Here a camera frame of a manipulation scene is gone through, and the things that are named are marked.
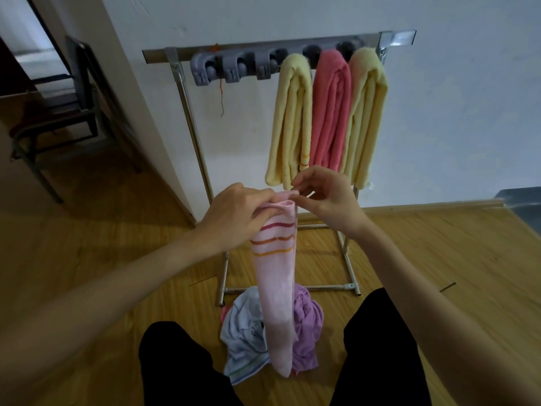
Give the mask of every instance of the purple towel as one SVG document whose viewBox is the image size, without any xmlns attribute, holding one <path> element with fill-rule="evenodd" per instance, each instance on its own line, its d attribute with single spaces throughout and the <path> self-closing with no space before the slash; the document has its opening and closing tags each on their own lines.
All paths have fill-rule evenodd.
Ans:
<svg viewBox="0 0 541 406">
<path fill-rule="evenodd" d="M 304 286 L 295 284 L 293 323 L 298 341 L 293 343 L 293 371 L 295 373 L 318 367 L 315 343 L 323 327 L 323 311 Z"/>
</svg>

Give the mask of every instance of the striped pink towel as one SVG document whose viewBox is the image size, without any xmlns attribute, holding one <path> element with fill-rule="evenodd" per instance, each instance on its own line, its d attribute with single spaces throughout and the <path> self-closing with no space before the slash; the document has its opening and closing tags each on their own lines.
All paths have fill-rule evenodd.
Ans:
<svg viewBox="0 0 541 406">
<path fill-rule="evenodd" d="M 299 192 L 279 192 L 280 202 L 261 205 L 280 208 L 283 214 L 270 218 L 250 239 L 269 359 L 284 377 L 291 373 L 297 340 L 293 324 L 297 206 L 289 201 L 292 194 Z"/>
<path fill-rule="evenodd" d="M 337 50 L 321 53 L 312 97 L 310 166 L 338 171 L 351 100 L 351 73 Z"/>
</svg>

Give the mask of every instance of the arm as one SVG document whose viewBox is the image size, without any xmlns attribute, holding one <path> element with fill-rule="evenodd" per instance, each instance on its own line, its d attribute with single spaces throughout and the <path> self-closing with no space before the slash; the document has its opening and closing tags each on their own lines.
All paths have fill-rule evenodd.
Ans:
<svg viewBox="0 0 541 406">
<path fill-rule="evenodd" d="M 250 238 L 280 213 L 268 208 L 254 216 L 256 208 L 274 195 L 271 189 L 233 184 L 215 198 L 195 230 L 7 327 L 0 334 L 0 404 L 14 389 L 84 348 L 169 278 Z"/>
<path fill-rule="evenodd" d="M 457 403 L 541 404 L 541 394 L 529 377 L 476 323 L 439 293 L 362 212 L 344 175 L 312 167 L 297 175 L 292 184 L 300 191 L 300 196 L 292 200 L 361 246 Z"/>
</svg>

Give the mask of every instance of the pile of towels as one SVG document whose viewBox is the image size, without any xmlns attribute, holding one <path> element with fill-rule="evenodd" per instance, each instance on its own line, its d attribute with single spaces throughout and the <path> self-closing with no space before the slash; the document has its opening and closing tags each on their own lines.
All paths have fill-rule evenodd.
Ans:
<svg viewBox="0 0 541 406">
<path fill-rule="evenodd" d="M 231 307 L 224 309 L 220 339 L 227 345 L 227 362 L 223 374 L 236 385 L 270 361 L 258 287 L 248 288 Z M 318 366 L 315 342 L 321 334 L 323 311 L 311 300 L 308 290 L 297 284 L 293 309 L 296 342 L 292 346 L 290 371 L 298 374 Z"/>
<path fill-rule="evenodd" d="M 295 283 L 298 191 L 277 193 L 279 201 L 260 208 L 280 208 L 251 239 L 257 287 L 233 303 L 223 320 L 220 339 L 228 347 L 224 374 L 237 384 L 267 363 L 282 376 L 318 366 L 315 342 L 323 311 L 303 286 Z"/>
<path fill-rule="evenodd" d="M 267 184 L 291 189 L 299 171 L 321 165 L 364 188 L 386 95 L 373 48 L 358 49 L 349 64 L 337 50 L 321 52 L 313 85 L 307 59 L 288 55 L 280 69 Z"/>
</svg>

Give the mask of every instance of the yellow towel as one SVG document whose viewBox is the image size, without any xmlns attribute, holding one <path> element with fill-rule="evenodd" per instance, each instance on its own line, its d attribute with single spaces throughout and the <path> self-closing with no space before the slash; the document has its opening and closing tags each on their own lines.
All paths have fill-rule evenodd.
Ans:
<svg viewBox="0 0 541 406">
<path fill-rule="evenodd" d="M 290 54 L 283 61 L 274 106 L 272 142 L 265 182 L 291 189 L 295 175 L 308 168 L 312 135 L 312 74 L 307 59 Z"/>
<path fill-rule="evenodd" d="M 344 139 L 340 172 L 351 184 L 363 189 L 378 139 L 387 80 L 375 49 L 362 47 L 349 60 L 351 71 L 351 108 Z"/>
</svg>

